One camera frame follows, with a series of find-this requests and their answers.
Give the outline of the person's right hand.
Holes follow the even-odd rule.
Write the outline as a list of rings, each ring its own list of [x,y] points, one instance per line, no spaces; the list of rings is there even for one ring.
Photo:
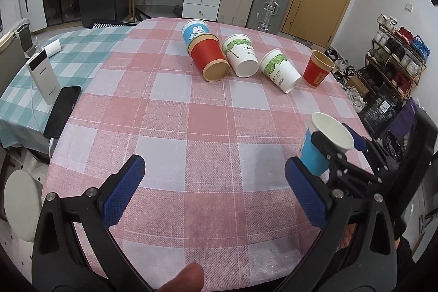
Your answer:
[[[339,247],[341,249],[348,247],[348,245],[350,244],[350,242],[352,240],[355,229],[356,229],[356,224],[349,224],[346,226],[346,228],[344,230],[344,236],[342,237],[340,245],[339,245]]]

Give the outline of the person's left hand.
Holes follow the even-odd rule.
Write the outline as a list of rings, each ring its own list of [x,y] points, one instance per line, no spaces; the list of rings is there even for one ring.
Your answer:
[[[160,287],[157,292],[200,292],[204,286],[204,270],[196,262],[193,262],[175,278]]]

